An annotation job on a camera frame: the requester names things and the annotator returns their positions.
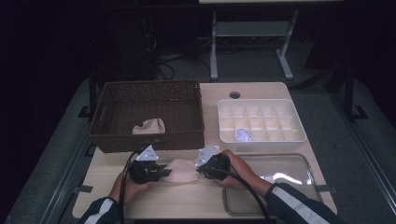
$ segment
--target ice cube tray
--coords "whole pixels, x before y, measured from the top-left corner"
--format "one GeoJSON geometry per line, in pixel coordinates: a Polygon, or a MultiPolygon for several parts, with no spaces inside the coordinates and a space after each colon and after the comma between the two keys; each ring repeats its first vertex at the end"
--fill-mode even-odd
{"type": "Polygon", "coordinates": [[[293,151],[306,139],[294,103],[287,99],[236,99],[218,103],[219,135],[235,151],[293,151]],[[237,142],[245,129],[253,141],[237,142]]]}

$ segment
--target hand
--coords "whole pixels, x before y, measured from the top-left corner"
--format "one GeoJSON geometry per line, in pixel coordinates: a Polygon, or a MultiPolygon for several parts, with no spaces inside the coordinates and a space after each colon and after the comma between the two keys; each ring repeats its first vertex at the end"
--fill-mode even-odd
{"type": "MultiPolygon", "coordinates": [[[[154,186],[153,182],[148,182],[146,184],[136,184],[132,179],[130,179],[129,174],[127,175],[126,179],[128,180],[125,185],[124,191],[124,200],[123,203],[127,204],[130,203],[136,195],[139,193],[151,189],[154,186]]],[[[122,172],[117,176],[116,181],[114,182],[113,189],[108,194],[108,197],[113,198],[117,203],[120,202],[120,187],[122,181],[122,172]]]]}
{"type": "MultiPolygon", "coordinates": [[[[227,149],[221,152],[226,155],[230,159],[230,163],[232,166],[231,172],[240,175],[244,180],[246,180],[253,189],[259,193],[261,196],[264,196],[267,190],[272,186],[271,183],[266,180],[261,179],[257,176],[250,166],[242,160],[240,157],[235,156],[231,150],[227,149]]],[[[214,182],[219,187],[231,187],[237,189],[245,189],[245,186],[233,178],[232,176],[227,176],[224,180],[214,180],[214,182]]]]}

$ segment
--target sleeve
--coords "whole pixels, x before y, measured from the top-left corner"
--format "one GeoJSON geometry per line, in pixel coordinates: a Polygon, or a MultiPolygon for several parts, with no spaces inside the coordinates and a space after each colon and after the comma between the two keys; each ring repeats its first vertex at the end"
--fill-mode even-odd
{"type": "Polygon", "coordinates": [[[268,209],[285,223],[345,223],[326,204],[309,199],[286,183],[275,183],[265,195],[268,209]]]}
{"type": "Polygon", "coordinates": [[[110,224],[120,220],[119,205],[109,197],[94,201],[78,224],[110,224]]]}

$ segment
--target wicker basket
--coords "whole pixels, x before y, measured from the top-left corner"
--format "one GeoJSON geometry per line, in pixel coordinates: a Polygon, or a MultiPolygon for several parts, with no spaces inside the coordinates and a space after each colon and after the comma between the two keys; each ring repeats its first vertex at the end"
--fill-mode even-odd
{"type": "Polygon", "coordinates": [[[105,153],[196,149],[205,146],[201,89],[195,80],[112,82],[104,87],[90,138],[105,153]],[[166,132],[132,134],[147,119],[162,119],[166,132]]]}

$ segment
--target dark background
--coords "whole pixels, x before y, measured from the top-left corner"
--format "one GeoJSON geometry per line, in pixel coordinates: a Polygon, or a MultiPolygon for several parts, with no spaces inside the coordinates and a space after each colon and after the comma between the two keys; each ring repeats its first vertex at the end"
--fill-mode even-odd
{"type": "MultiPolygon", "coordinates": [[[[104,80],[155,78],[155,63],[145,51],[136,13],[105,10],[97,2],[0,2],[0,222],[7,217],[83,80],[98,71],[104,80]]],[[[307,66],[325,69],[342,60],[396,126],[394,8],[391,1],[347,2],[324,17],[320,26],[312,22],[313,30],[296,27],[297,38],[317,36],[307,66]]],[[[207,12],[191,15],[180,24],[175,18],[159,15],[154,32],[164,40],[177,39],[169,45],[183,45],[205,33],[200,25],[210,22],[207,12]],[[166,24],[190,27],[191,32],[168,36],[172,32],[161,30],[166,24]]],[[[194,52],[193,46],[183,49],[194,52]]]]}

